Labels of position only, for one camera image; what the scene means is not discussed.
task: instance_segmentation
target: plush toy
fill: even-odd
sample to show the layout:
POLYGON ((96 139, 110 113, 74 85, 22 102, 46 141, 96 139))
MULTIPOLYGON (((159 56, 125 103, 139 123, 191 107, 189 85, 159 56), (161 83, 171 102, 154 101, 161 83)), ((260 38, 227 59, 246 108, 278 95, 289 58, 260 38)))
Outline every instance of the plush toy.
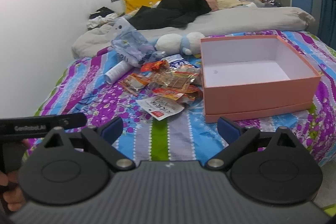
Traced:
POLYGON ((169 33, 151 41, 157 51, 166 52, 167 56, 174 54, 196 55, 201 53, 201 38, 205 36, 200 32, 191 32, 181 36, 169 33))

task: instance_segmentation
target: blue curtain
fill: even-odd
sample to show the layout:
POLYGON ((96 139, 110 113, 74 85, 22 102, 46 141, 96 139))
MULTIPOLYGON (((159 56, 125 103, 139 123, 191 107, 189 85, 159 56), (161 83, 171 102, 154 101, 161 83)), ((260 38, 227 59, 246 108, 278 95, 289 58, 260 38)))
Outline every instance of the blue curtain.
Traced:
POLYGON ((336 1, 322 0, 318 37, 336 50, 336 1))

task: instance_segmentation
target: colorful bedspread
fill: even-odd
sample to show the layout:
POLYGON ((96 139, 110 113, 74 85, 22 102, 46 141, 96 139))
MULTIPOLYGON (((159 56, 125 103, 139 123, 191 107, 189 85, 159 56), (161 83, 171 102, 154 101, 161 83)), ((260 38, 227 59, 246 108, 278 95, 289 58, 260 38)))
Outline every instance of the colorful bedspread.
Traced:
MULTIPOLYGON (((290 127, 314 159, 320 165, 325 164, 336 153, 335 52, 331 52, 317 37, 303 31, 233 35, 254 34, 280 35, 321 72, 322 78, 310 110, 245 120, 239 124, 254 125, 263 131, 275 131, 278 126, 290 127)), ((189 61, 195 65, 201 64, 194 57, 189 61)), ((124 132, 113 146, 137 164, 148 159, 197 159, 204 163, 227 145, 219 136, 216 124, 205 123, 202 101, 166 120, 159 122, 152 119, 135 101, 151 96, 149 89, 134 97, 124 92, 118 84, 107 85, 104 82, 103 74, 117 63, 116 53, 108 50, 99 52, 94 58, 75 61, 64 72, 36 115, 83 112, 88 124, 96 126, 120 116, 124 120, 124 132)), ((30 152, 41 140, 31 141, 33 146, 30 152)))

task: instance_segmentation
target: white cylinder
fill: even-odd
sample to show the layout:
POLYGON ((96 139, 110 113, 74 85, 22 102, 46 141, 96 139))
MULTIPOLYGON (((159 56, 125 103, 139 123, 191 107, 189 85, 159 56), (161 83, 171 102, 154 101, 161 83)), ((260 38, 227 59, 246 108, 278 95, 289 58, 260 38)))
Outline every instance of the white cylinder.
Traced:
POLYGON ((104 79, 106 83, 113 85, 118 81, 125 73, 127 73, 133 66, 128 64, 126 61, 121 61, 109 71, 104 74, 104 79))

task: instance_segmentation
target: white paper card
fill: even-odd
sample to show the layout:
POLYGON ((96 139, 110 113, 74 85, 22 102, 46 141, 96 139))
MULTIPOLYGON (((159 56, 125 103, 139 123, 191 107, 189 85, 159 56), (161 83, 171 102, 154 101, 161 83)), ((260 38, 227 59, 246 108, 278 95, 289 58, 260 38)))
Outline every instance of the white paper card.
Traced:
POLYGON ((153 96, 136 102, 158 121, 184 110, 184 107, 174 100, 160 96, 153 96))

